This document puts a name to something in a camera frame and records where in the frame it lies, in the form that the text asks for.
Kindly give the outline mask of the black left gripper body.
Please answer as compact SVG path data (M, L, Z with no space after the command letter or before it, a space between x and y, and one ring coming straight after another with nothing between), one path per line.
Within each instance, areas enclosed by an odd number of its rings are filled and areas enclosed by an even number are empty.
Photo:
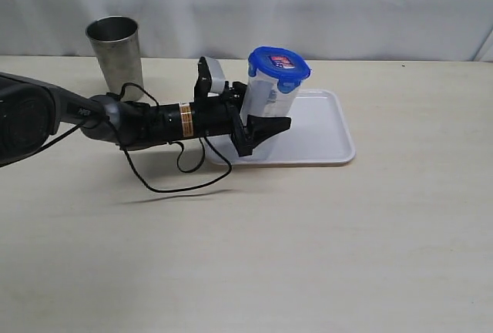
M193 126L195 137L229 136L239 156L250 156L253 147L246 126L240 118L247 85L226 81L221 94L208 93L204 57L197 63L198 76L193 89Z

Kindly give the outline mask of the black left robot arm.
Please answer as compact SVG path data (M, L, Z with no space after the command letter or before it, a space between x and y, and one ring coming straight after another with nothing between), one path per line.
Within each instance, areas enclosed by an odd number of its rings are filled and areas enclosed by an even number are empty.
M240 118L247 91L225 80L219 62L201 57L193 101L161 105L126 101L134 87L91 98L47 82L1 74L1 164L41 152L61 123L80 128L92 140L130 151L210 136L228 136L239 156L250 156L265 140L290 128L291 119L249 115Z

